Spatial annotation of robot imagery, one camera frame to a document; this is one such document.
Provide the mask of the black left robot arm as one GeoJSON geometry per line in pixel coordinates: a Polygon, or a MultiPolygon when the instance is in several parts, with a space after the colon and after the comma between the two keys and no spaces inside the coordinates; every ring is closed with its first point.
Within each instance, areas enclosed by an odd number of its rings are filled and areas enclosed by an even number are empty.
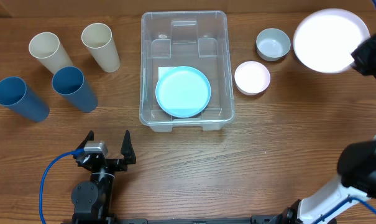
{"type": "Polygon", "coordinates": [[[73,158],[79,167],[91,172],[88,181],[80,182],[72,190],[74,204],[73,223],[117,223],[110,210],[115,173],[126,172],[127,166],[136,163],[130,132],[126,131],[121,146],[121,158],[107,157],[104,141],[95,141],[90,131],[79,145],[82,151],[73,158]]]}

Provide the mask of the pink plastic bowl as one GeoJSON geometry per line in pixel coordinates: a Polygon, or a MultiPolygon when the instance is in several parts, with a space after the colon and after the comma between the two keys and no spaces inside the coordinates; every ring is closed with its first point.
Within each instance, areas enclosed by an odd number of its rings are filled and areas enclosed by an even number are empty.
{"type": "Polygon", "coordinates": [[[236,68],[234,80],[241,93],[257,95],[268,88],[271,77],[269,70],[263,64],[247,61],[236,68]]]}

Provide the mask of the light blue plastic plate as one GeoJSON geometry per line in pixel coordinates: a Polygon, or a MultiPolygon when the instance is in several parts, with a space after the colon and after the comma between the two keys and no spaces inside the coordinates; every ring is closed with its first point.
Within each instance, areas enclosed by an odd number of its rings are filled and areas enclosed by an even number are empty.
{"type": "Polygon", "coordinates": [[[189,66],[169,70],[155,87],[161,109],[176,118],[190,118],[201,113],[211,99],[211,85],[206,75],[189,66]]]}

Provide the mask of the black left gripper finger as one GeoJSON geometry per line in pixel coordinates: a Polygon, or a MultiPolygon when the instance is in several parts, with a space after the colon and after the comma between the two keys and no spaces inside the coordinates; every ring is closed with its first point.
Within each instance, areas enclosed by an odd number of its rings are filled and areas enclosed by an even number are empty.
{"type": "Polygon", "coordinates": [[[90,152],[85,152],[85,151],[84,152],[80,152],[79,150],[83,149],[88,141],[93,141],[93,140],[94,140],[94,132],[91,130],[87,134],[87,136],[85,137],[85,139],[81,142],[81,144],[76,148],[76,151],[78,151],[78,153],[74,154],[73,158],[77,159],[80,156],[80,154],[83,154],[84,156],[90,155],[91,154],[90,152]]]}
{"type": "Polygon", "coordinates": [[[131,135],[129,130],[126,130],[124,135],[121,154],[123,155],[123,160],[126,164],[136,164],[136,155],[132,147],[131,135]]]}

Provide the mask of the white pink plastic plate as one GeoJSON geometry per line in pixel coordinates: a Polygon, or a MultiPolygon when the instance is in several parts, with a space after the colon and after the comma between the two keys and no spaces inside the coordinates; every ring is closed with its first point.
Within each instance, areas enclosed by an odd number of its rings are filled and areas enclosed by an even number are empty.
{"type": "Polygon", "coordinates": [[[300,62],[320,73],[341,73],[354,62],[351,53],[370,37],[363,20],[344,9],[323,9],[297,27],[293,50],[300,62]]]}

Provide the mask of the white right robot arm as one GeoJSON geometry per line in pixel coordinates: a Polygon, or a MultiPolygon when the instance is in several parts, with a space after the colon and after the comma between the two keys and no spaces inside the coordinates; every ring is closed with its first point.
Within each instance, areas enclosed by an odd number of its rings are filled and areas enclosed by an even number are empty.
{"type": "MultiPolygon", "coordinates": [[[[351,53],[353,68],[376,79],[376,34],[351,53]]],[[[374,215],[368,200],[376,199],[376,135],[348,145],[337,162],[337,176],[310,197],[297,200],[268,223],[336,223],[336,217],[361,203],[374,215]]]]}

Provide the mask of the clear plastic storage bin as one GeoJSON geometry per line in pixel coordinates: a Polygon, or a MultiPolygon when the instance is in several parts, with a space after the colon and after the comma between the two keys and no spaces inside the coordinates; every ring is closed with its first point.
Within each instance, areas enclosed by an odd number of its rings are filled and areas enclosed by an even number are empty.
{"type": "Polygon", "coordinates": [[[141,18],[139,119],[155,132],[199,126],[220,130],[235,116],[227,16],[222,11],[146,12],[141,18]],[[207,107],[190,118],[173,117],[155,97],[158,67],[189,66],[211,85],[207,107]]]}

